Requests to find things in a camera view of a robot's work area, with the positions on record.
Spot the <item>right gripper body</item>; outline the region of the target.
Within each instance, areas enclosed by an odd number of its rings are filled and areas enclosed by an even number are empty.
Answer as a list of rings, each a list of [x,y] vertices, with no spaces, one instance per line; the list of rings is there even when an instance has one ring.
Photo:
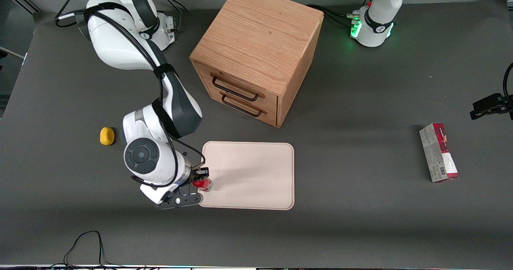
[[[176,184],[178,185],[176,192],[180,195],[187,195],[185,186],[188,183],[192,183],[194,180],[194,169],[198,169],[200,166],[194,166],[186,157],[184,157],[182,160],[183,163],[180,164],[181,169],[178,172],[180,175],[176,181]]]

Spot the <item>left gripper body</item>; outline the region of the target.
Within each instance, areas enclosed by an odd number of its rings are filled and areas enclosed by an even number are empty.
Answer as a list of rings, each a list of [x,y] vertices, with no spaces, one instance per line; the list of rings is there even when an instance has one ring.
[[[513,100],[511,95],[502,95],[503,106],[501,108],[502,114],[508,114],[510,119],[513,120]]]

